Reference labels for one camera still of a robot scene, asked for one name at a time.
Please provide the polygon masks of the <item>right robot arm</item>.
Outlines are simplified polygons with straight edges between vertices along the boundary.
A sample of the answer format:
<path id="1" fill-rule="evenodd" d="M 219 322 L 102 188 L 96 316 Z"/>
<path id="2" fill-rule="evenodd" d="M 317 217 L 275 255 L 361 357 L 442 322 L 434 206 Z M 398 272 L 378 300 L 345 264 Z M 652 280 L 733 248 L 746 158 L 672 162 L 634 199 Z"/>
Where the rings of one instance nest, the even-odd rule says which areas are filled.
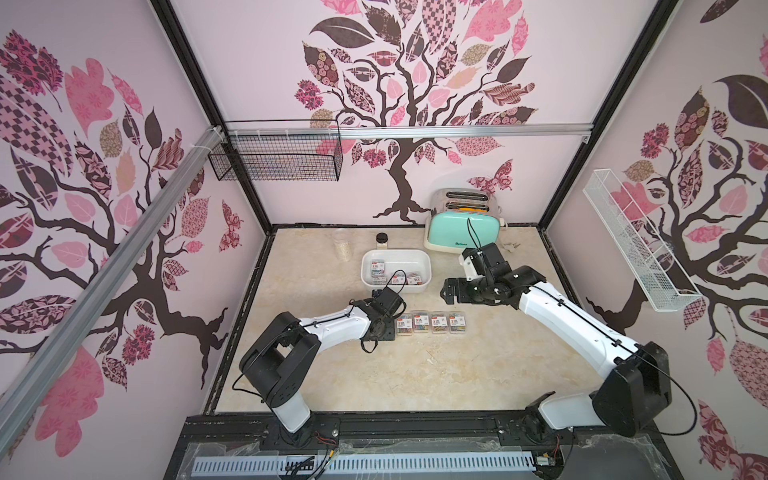
<path id="1" fill-rule="evenodd" d="M 606 427 L 624 437 L 652 431 L 680 385 L 670 373 L 667 352 L 595 319 L 532 267 L 512 268 L 495 243 L 481 243 L 471 220 L 465 224 L 470 245 L 460 256 L 464 274 L 445 280 L 440 292 L 445 303 L 512 307 L 557 335 L 602 380 L 591 393 L 549 392 L 534 400 L 525 409 L 531 436 L 581 427 Z"/>

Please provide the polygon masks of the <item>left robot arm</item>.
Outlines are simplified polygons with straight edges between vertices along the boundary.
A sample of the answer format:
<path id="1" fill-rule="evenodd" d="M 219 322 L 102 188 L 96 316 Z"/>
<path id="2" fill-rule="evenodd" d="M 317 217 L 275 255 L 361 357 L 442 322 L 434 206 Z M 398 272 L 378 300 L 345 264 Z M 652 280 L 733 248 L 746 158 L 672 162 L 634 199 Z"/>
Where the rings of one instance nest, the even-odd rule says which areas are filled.
<path id="1" fill-rule="evenodd" d="M 298 318 L 277 315 L 239 362 L 239 377 L 247 391 L 260 398 L 283 431 L 296 435 L 309 427 L 313 414 L 300 388 L 316 357 L 343 343 L 355 341 L 371 354 L 387 339 L 387 331 L 405 313 L 402 287 L 386 285 L 371 296 L 352 300 L 335 313 Z"/>

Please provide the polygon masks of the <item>paper clip box side-left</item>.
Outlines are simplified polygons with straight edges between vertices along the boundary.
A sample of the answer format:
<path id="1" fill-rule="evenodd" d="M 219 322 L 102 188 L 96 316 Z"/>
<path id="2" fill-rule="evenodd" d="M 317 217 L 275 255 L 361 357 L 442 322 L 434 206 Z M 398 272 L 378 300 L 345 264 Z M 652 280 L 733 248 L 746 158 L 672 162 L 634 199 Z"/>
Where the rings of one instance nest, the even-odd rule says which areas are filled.
<path id="1" fill-rule="evenodd" d="M 396 334 L 400 336 L 412 335 L 414 333 L 413 316 L 409 313 L 400 315 L 395 322 Z"/>

